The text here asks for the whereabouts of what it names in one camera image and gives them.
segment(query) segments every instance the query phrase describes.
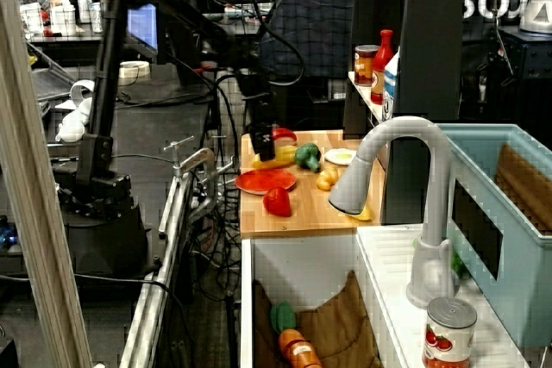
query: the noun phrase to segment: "toy red pepper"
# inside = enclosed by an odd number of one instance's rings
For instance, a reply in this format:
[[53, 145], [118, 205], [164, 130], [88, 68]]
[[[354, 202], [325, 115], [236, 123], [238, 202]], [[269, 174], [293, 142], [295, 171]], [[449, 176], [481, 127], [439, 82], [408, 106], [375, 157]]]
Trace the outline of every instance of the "toy red pepper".
[[276, 147], [295, 146], [297, 144], [297, 136], [287, 128], [273, 129], [273, 140]]

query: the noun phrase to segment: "tomato can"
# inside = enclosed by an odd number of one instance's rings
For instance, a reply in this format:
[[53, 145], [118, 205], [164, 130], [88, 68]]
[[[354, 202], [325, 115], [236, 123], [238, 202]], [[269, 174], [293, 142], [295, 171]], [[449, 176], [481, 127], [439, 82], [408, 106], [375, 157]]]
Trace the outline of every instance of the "tomato can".
[[373, 58], [380, 47], [377, 45], [360, 45], [354, 49], [354, 83], [362, 86], [372, 85]]
[[422, 361], [426, 368], [468, 368], [477, 311], [460, 299], [439, 297], [428, 305]]

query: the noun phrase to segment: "toy broccoli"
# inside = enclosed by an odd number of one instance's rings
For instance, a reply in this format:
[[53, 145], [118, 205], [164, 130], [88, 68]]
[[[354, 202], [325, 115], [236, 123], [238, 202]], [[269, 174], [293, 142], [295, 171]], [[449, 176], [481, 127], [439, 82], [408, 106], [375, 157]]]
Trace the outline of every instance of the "toy broccoli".
[[322, 153], [315, 144], [311, 142], [304, 144], [295, 152], [295, 164], [301, 168], [310, 168], [312, 172], [317, 172], [320, 169], [320, 157]]

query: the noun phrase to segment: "wooden panel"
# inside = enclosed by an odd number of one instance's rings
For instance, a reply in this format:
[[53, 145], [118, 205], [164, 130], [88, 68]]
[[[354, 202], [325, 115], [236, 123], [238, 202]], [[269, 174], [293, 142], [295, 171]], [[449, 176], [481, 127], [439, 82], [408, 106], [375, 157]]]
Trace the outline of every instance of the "wooden panel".
[[90, 368], [60, 205], [16, 0], [0, 0], [0, 159], [42, 332], [56, 368]]
[[[298, 146], [307, 142], [316, 144], [322, 155], [331, 148], [350, 148], [356, 150], [359, 140], [343, 140], [342, 131], [303, 131], [296, 133]], [[248, 135], [241, 139], [241, 172], [251, 171], [250, 162], [254, 157], [253, 147]], [[292, 165], [285, 170], [297, 177], [297, 183], [290, 192], [292, 217], [269, 215], [263, 208], [262, 196], [253, 196], [241, 192], [240, 230], [243, 239], [260, 237], [301, 237], [330, 234], [352, 234], [358, 226], [380, 224], [381, 198], [385, 173], [376, 160], [372, 169], [368, 205], [373, 210], [372, 221], [358, 221], [345, 215], [328, 203], [328, 191], [317, 188], [317, 174]]]

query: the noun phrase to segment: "monitor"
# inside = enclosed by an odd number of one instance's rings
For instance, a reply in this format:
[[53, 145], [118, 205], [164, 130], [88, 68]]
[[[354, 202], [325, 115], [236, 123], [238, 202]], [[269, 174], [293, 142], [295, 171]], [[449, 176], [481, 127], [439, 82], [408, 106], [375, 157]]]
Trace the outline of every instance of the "monitor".
[[161, 13], [154, 4], [128, 12], [127, 45], [158, 64], [165, 64], [165, 29]]

